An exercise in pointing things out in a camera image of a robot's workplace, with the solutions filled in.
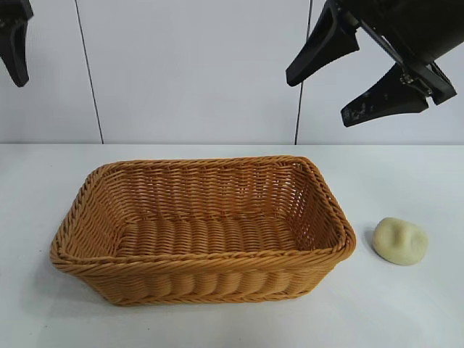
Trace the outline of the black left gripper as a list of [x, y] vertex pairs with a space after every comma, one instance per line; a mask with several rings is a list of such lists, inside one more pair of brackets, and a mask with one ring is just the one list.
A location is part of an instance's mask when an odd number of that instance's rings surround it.
[[29, 81], [25, 41], [32, 17], [29, 0], [1, 0], [1, 59], [17, 87]]

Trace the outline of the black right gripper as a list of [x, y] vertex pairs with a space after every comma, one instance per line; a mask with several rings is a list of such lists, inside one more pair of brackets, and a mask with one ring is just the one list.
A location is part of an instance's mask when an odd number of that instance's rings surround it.
[[371, 88], [341, 109], [345, 127], [390, 115], [420, 113], [428, 99], [456, 96], [436, 61], [463, 43], [462, 1], [330, 1], [301, 51], [286, 68], [296, 86], [331, 62], [360, 49], [363, 30], [394, 61]]

